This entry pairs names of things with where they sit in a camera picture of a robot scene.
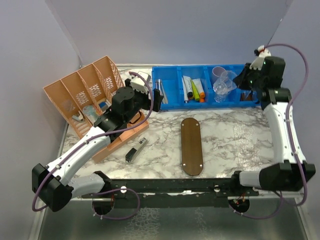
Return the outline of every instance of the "green tube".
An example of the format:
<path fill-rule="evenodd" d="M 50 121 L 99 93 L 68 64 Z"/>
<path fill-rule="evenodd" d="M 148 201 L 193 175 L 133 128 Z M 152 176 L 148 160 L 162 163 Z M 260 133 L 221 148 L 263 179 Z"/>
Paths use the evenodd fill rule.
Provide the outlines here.
<path fill-rule="evenodd" d="M 199 93 L 197 91 L 196 85 L 194 84 L 194 81 L 192 81 L 192 80 L 191 80 L 191 85 L 192 85 L 192 91 L 193 91 L 194 100 L 199 102 L 200 101 L 200 96 L 199 96 Z"/>

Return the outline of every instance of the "white marble table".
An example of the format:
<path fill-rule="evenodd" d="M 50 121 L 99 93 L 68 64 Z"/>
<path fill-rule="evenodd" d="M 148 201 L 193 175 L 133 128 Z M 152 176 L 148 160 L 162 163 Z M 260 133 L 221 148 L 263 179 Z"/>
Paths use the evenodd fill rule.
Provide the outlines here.
<path fill-rule="evenodd" d="M 129 70 L 151 74 L 151 68 L 119 68 L 123 80 L 129 76 Z M 111 179 L 190 178 L 181 166 L 180 124 L 185 118 L 195 118 L 201 127 L 204 166 L 197 178 L 225 178 L 236 170 L 259 170 L 272 163 L 271 132 L 259 107 L 167 111 L 153 112 L 148 120 L 149 129 L 102 162 L 88 161 L 76 176 L 102 171 Z M 126 164 L 126 153 L 142 137 L 148 139 L 147 145 L 133 164 Z M 69 127 L 63 153 L 78 140 Z"/>

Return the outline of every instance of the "blue storage bin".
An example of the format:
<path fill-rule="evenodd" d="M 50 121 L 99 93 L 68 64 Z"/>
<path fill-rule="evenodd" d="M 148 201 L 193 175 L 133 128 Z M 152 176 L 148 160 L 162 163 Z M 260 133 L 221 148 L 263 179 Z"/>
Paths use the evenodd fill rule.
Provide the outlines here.
<path fill-rule="evenodd" d="M 168 104 L 161 104 L 161 109 L 181 109 L 184 102 L 184 89 L 179 81 L 181 68 L 178 66 L 163 66 L 152 68 L 152 86 L 156 87 L 156 80 L 161 79 L 168 99 Z"/>
<path fill-rule="evenodd" d="M 224 102 L 215 101 L 215 92 L 213 90 L 212 70 L 216 66 L 221 66 L 227 71 L 233 71 L 237 75 L 244 68 L 239 65 L 193 65 L 193 66 L 154 66 L 152 68 L 152 86 L 155 88 L 156 80 L 161 79 L 168 104 L 161 104 L 162 110 L 183 110 L 183 109 L 209 109 L 209 108 L 236 108 L 236 107 L 255 107 L 256 95 L 253 95 L 253 101 L 241 101 L 241 94 L 247 91 L 234 89 L 231 91 Z M 202 87 L 205 93 L 204 102 L 197 102 L 194 99 L 184 103 L 183 76 L 192 79 L 201 79 Z"/>

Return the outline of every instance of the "clear plastic cup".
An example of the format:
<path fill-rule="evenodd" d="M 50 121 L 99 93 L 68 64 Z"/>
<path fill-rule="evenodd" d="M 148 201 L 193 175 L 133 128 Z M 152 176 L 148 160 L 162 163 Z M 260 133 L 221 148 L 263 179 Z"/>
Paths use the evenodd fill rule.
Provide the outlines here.
<path fill-rule="evenodd" d="M 213 82 L 215 82 L 223 72 L 225 72 L 226 70 L 222 67 L 222 66 L 215 66 L 212 69 L 212 79 Z"/>
<path fill-rule="evenodd" d="M 224 71 L 221 76 L 214 82 L 214 100 L 217 103 L 225 101 L 229 92 L 237 88 L 237 85 L 233 81 L 236 76 L 237 74 L 235 74 L 233 71 Z"/>

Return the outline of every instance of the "gray wall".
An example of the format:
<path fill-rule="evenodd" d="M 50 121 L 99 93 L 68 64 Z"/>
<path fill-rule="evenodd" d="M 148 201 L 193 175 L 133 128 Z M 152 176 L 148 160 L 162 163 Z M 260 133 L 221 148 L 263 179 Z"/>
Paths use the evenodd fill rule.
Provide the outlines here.
<path fill-rule="evenodd" d="M 84 64 L 243 64 L 292 0 L 46 0 Z"/>
<path fill-rule="evenodd" d="M 0 239 L 27 239 L 31 169 L 57 155 L 64 120 L 43 87 L 78 56 L 43 0 L 0 1 Z"/>
<path fill-rule="evenodd" d="M 294 0 L 271 43 L 289 43 L 305 54 L 310 68 L 308 83 L 293 104 L 294 122 L 303 153 L 309 163 L 320 171 L 320 1 Z M 304 64 L 300 56 L 290 49 L 270 48 L 273 55 L 286 61 L 285 87 L 296 92 L 304 77 Z M 307 207 L 320 238 L 319 173 L 309 182 Z"/>

